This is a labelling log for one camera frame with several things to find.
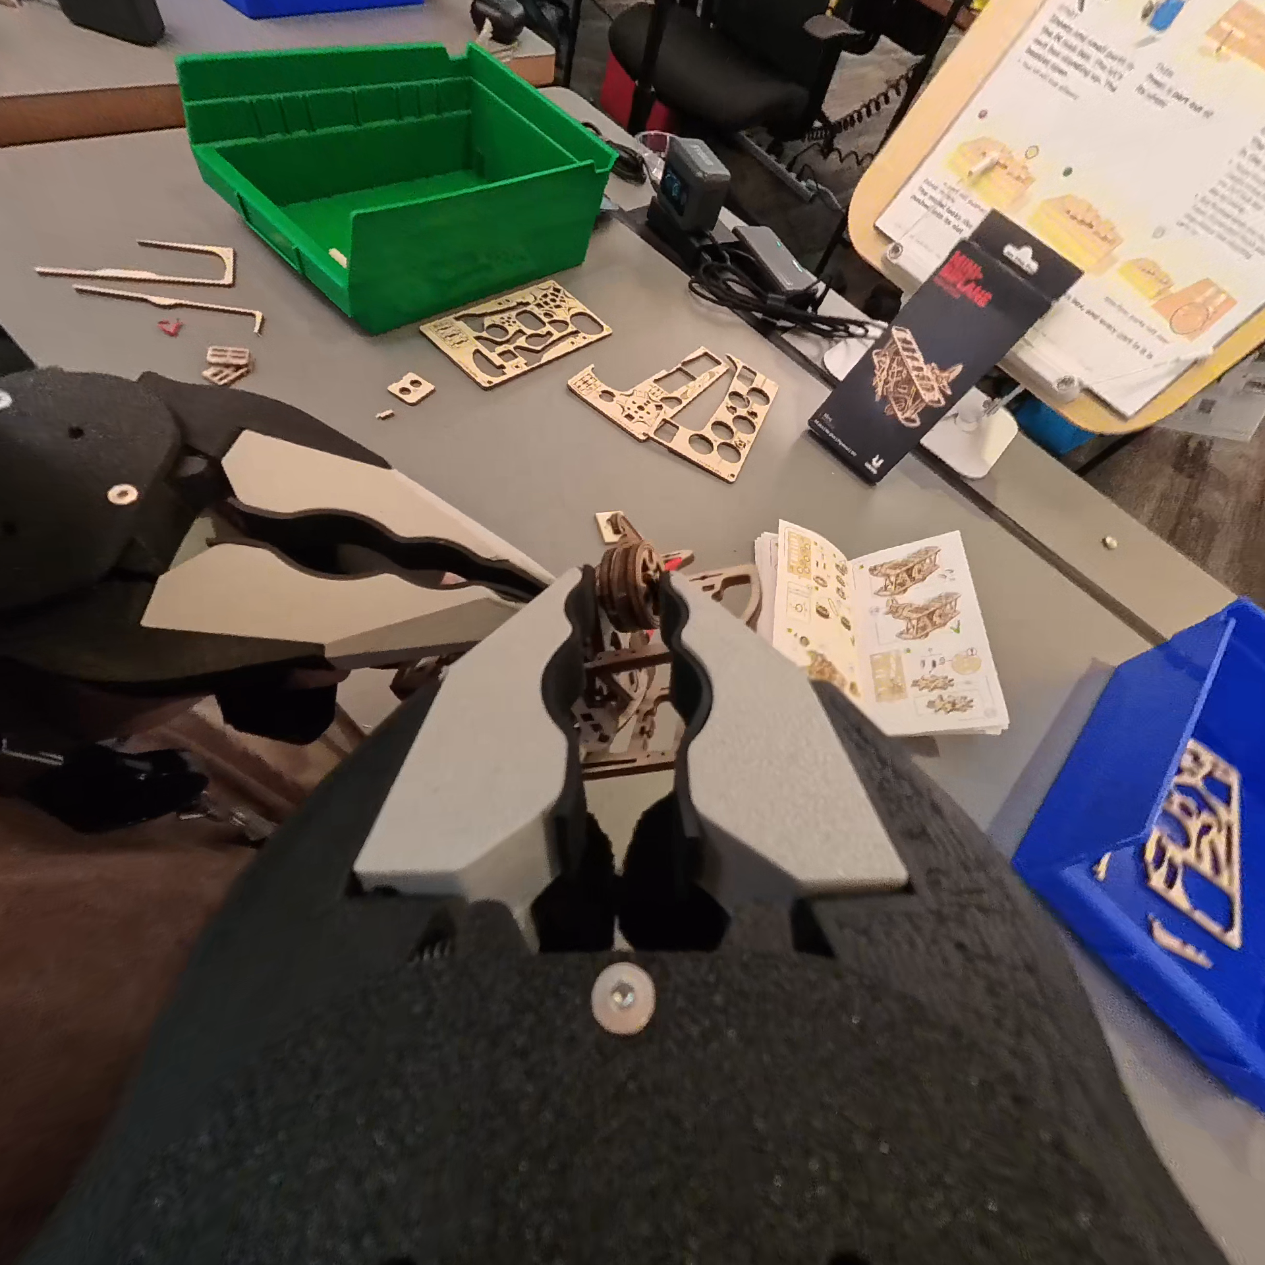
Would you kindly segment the hooked wooden frame strip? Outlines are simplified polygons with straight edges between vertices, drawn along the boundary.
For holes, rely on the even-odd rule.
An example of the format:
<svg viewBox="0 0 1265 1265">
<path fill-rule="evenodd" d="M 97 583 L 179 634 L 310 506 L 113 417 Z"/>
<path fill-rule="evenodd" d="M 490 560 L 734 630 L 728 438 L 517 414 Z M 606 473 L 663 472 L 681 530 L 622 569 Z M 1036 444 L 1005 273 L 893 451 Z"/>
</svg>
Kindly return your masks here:
<svg viewBox="0 0 1265 1265">
<path fill-rule="evenodd" d="M 69 268 L 36 265 L 35 274 L 42 277 L 69 279 L 69 280 L 118 280 L 118 282 L 149 282 L 163 286 L 197 286 L 214 289 L 231 289 L 235 285 L 235 249 L 229 246 L 210 246 L 197 243 L 170 243 L 155 240 L 139 240 L 139 247 L 157 249 L 161 252 L 176 252 L 187 256 L 208 258 L 219 264 L 217 276 L 182 276 L 182 274 L 160 274 L 140 268 Z"/>
</svg>

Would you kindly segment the wooden airplane model assembly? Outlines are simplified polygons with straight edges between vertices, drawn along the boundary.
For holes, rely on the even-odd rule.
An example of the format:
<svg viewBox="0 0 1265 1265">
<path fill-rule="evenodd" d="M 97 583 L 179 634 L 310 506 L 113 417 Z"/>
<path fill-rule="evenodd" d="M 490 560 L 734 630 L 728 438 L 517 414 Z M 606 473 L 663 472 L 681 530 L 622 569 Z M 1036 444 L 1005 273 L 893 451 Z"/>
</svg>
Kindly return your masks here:
<svg viewBox="0 0 1265 1265">
<path fill-rule="evenodd" d="M 574 705 L 586 780 L 669 770 L 684 722 L 670 704 L 670 658 L 658 585 L 675 575 L 756 630 L 764 589 L 755 563 L 690 572 L 690 550 L 658 551 L 619 511 L 597 517 L 606 551 L 595 569 L 598 631 Z"/>
</svg>

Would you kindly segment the white stand base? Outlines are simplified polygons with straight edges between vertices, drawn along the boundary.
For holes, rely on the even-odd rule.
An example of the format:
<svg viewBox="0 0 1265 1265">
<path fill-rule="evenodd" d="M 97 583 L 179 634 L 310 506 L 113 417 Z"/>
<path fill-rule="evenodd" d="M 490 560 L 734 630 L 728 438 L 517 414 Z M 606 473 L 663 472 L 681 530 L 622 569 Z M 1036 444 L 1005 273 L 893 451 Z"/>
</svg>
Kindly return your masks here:
<svg viewBox="0 0 1265 1265">
<path fill-rule="evenodd" d="M 922 451 L 963 479 L 981 481 L 1017 435 L 1018 423 L 1006 405 L 975 387 L 922 435 Z"/>
</svg>

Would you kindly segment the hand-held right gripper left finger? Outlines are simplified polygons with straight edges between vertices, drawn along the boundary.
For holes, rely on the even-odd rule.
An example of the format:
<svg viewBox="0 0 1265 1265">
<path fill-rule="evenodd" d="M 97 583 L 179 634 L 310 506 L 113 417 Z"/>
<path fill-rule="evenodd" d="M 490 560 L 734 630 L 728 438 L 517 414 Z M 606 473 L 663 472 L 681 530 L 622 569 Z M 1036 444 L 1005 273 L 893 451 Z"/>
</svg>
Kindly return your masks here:
<svg viewBox="0 0 1265 1265">
<path fill-rule="evenodd" d="M 597 949 L 574 717 L 595 631 L 582 565 L 452 666 L 356 859 L 363 892 L 499 902 L 545 952 Z"/>
</svg>

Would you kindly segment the wooden sheet with rounded cutouts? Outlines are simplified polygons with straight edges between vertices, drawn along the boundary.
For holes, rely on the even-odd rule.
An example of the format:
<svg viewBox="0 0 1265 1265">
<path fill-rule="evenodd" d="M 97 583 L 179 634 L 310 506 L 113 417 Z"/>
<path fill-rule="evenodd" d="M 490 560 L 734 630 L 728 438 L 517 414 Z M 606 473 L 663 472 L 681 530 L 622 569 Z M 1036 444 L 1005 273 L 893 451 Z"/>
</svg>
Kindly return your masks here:
<svg viewBox="0 0 1265 1265">
<path fill-rule="evenodd" d="M 454 310 L 419 332 L 484 390 L 506 386 L 613 333 L 554 279 Z"/>
</svg>

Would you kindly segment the triangular wooden part sheet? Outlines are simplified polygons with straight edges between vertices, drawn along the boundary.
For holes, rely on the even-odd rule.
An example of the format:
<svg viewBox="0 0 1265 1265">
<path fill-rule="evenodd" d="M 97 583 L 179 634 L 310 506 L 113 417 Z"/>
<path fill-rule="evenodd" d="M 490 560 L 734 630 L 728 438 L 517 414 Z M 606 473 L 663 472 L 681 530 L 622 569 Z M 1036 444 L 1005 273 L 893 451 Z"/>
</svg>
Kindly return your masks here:
<svg viewBox="0 0 1265 1265">
<path fill-rule="evenodd" d="M 700 347 L 670 369 L 663 369 L 640 384 L 616 390 L 604 384 L 588 366 L 566 381 L 566 389 L 601 417 L 637 441 L 654 437 L 661 423 L 672 422 L 688 404 L 737 369 L 735 357 L 719 357 Z"/>
</svg>

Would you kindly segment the black office chair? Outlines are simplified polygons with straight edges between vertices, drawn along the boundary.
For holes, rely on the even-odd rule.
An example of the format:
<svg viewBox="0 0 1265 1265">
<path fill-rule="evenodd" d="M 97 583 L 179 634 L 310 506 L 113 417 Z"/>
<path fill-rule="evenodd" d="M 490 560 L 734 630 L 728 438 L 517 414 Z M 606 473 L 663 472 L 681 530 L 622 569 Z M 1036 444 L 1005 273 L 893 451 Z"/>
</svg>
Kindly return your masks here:
<svg viewBox="0 0 1265 1265">
<path fill-rule="evenodd" d="M 639 3 L 607 32 L 610 54 L 655 104 L 705 133 L 804 136 L 845 54 L 875 33 L 822 2 Z"/>
</svg>

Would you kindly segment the wooden cutout sheet scrap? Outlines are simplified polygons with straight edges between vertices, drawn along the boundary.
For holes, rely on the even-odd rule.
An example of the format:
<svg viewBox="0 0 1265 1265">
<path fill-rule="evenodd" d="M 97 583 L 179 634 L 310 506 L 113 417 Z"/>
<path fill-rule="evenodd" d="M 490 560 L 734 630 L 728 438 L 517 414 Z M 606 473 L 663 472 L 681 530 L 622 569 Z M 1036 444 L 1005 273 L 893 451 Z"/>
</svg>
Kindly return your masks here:
<svg viewBox="0 0 1265 1265">
<path fill-rule="evenodd" d="M 1188 738 L 1142 847 L 1146 890 L 1232 953 L 1244 943 L 1241 804 L 1240 770 Z"/>
</svg>

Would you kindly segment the black model kit package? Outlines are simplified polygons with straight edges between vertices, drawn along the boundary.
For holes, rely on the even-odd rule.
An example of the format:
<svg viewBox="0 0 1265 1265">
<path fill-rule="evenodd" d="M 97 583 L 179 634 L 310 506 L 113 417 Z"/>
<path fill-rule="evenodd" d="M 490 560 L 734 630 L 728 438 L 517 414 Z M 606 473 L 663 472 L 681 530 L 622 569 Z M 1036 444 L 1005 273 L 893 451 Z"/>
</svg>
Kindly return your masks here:
<svg viewBox="0 0 1265 1265">
<path fill-rule="evenodd" d="M 877 485 L 1081 277 L 1051 246 L 988 213 L 869 342 L 809 434 Z"/>
</svg>

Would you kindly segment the black power adapter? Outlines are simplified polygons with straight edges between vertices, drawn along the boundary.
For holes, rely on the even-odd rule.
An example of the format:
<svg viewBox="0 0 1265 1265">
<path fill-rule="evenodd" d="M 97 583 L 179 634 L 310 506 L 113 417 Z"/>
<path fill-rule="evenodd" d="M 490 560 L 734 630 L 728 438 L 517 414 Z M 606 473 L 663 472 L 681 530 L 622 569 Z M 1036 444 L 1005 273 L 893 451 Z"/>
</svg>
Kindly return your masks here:
<svg viewBox="0 0 1265 1265">
<path fill-rule="evenodd" d="M 773 229 L 741 225 L 732 232 L 768 292 L 804 295 L 815 291 L 818 277 L 798 262 Z"/>
</svg>

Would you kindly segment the wooden sheet with round holes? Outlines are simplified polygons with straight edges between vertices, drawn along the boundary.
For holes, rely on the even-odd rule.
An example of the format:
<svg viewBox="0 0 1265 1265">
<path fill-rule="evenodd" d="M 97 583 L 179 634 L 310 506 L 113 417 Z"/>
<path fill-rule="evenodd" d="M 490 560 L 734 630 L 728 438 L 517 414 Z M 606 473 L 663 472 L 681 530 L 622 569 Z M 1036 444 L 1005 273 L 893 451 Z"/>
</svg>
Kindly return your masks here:
<svg viewBox="0 0 1265 1265">
<path fill-rule="evenodd" d="M 717 408 L 705 423 L 688 428 L 676 417 L 664 417 L 654 426 L 651 440 L 732 485 L 752 455 L 780 384 L 740 357 L 726 354 L 723 359 L 728 380 Z"/>
</svg>

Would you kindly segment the grey desk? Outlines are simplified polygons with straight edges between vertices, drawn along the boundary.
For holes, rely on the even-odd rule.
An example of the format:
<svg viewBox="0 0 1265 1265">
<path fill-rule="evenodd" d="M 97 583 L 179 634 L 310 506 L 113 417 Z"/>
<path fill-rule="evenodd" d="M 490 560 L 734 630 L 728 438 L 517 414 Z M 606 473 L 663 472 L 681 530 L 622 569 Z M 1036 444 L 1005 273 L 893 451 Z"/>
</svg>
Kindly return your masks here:
<svg viewBox="0 0 1265 1265">
<path fill-rule="evenodd" d="M 347 896 L 298 922 L 301 841 L 252 860 L 205 925 L 113 1116 L 36 1237 L 41 1262 L 1116 1262 L 1106 1237 L 1152 1158 L 1199 1238 L 1262 1262 L 1262 1116 L 1229 1098 L 1029 896 L 1002 853 L 1062 764 L 1110 658 L 1231 594 L 1094 490 L 1023 447 L 975 491 L 931 457 L 866 491 L 800 435 L 825 395 L 759 344 L 789 398 L 737 490 L 616 437 L 545 374 L 481 392 L 444 369 L 389 451 L 557 571 L 591 554 L 594 509 L 735 557 L 774 517 L 866 550 L 958 527 L 1002 660 L 1002 738 L 907 744 L 881 776 L 913 844 L 975 844 L 946 905 L 839 923 L 835 958 L 764 916 L 691 958 L 687 1006 L 600 1035 L 562 955 L 529 964 L 476 913 L 423 963 L 422 911 Z M 1101 538 L 1118 538 L 1104 550 Z"/>
</svg>

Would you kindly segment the grey table with wooden edge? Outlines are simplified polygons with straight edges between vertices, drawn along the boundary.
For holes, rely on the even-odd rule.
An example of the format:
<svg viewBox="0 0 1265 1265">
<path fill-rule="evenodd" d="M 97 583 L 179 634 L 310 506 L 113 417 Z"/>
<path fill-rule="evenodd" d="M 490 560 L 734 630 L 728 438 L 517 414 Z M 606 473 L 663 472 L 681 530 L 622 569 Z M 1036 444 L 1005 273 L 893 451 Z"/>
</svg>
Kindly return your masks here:
<svg viewBox="0 0 1265 1265">
<path fill-rule="evenodd" d="M 184 124 L 176 57 L 476 39 L 470 3 L 252 20 L 220 2 L 160 2 L 163 41 L 139 45 L 69 21 L 60 3 L 3 3 L 3 146 L 152 133 Z"/>
</svg>

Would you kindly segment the green plastic bin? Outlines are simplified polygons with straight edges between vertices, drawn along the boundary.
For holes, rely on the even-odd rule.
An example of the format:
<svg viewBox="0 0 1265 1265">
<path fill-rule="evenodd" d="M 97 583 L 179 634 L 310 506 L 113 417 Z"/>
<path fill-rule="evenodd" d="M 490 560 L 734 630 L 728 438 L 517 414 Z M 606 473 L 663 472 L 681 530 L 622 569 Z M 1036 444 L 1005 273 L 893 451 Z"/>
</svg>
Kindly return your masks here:
<svg viewBox="0 0 1265 1265">
<path fill-rule="evenodd" d="M 475 44 L 187 54 L 176 71 L 204 182 L 371 335 L 586 258 L 618 152 Z"/>
</svg>

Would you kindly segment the white instruction booklet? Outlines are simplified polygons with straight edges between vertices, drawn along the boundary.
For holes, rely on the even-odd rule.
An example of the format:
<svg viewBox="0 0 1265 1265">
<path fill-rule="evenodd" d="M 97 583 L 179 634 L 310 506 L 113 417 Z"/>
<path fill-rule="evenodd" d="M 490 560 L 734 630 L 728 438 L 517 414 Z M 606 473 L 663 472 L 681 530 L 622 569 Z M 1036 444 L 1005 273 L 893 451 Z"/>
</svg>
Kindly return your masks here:
<svg viewBox="0 0 1265 1265">
<path fill-rule="evenodd" d="M 1002 679 L 958 530 L 850 559 L 788 521 L 753 544 L 758 633 L 892 738 L 1002 735 Z"/>
</svg>

